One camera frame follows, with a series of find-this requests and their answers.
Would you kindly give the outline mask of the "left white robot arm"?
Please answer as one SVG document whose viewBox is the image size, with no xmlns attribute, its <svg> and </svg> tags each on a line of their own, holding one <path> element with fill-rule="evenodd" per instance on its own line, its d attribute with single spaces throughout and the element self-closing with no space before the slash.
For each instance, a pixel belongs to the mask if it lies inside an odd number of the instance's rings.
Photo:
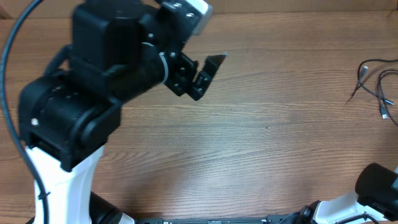
<svg viewBox="0 0 398 224">
<path fill-rule="evenodd" d="M 72 42 L 23 88 L 19 130 L 40 175 L 32 223 L 133 223 L 91 187 L 124 104 L 156 85 L 199 100 L 225 58 L 202 69 L 183 53 L 213 13 L 205 1 L 85 1 L 72 14 Z"/>
</svg>

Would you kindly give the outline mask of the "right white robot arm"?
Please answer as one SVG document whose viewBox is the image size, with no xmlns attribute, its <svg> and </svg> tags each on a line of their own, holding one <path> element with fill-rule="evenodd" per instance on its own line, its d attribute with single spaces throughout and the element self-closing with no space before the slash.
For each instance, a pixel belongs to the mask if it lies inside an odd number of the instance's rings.
<svg viewBox="0 0 398 224">
<path fill-rule="evenodd" d="M 295 223 L 339 224 L 397 221 L 397 170 L 378 163 L 364 168 L 354 190 L 303 207 Z"/>
</svg>

